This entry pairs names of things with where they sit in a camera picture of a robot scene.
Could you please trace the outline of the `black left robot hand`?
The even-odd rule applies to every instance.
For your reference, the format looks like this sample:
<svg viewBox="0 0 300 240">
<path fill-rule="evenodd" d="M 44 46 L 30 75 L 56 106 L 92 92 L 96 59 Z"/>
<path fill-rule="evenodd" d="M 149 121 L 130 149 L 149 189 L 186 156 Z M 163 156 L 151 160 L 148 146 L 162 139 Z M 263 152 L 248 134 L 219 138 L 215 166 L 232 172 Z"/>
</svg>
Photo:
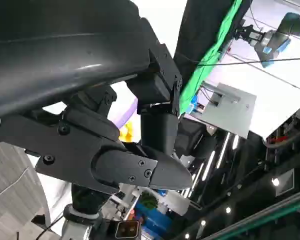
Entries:
<svg viewBox="0 0 300 240">
<path fill-rule="evenodd" d="M 172 157 L 182 75 L 129 0 L 0 0 L 0 142 L 114 194 L 192 185 Z"/>
</svg>

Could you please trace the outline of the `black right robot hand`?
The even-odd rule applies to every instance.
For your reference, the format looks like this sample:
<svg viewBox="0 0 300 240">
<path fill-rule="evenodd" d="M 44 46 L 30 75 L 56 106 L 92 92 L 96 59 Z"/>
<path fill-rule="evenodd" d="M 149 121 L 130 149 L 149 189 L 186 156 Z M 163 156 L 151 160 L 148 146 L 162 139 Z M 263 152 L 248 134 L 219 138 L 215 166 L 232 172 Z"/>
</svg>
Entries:
<svg viewBox="0 0 300 240">
<path fill-rule="evenodd" d="M 200 162 L 208 158 L 216 145 L 217 139 L 209 133 L 206 124 L 187 118 L 179 123 L 174 150 L 190 173 L 199 176 Z M 108 194 L 74 184 L 71 186 L 71 196 L 73 208 L 88 215 L 99 212 L 110 198 Z M 185 216 L 189 210 L 194 209 L 190 206 L 189 198 L 181 194 L 176 195 L 171 191 L 160 198 L 160 203 L 180 216 Z"/>
</svg>

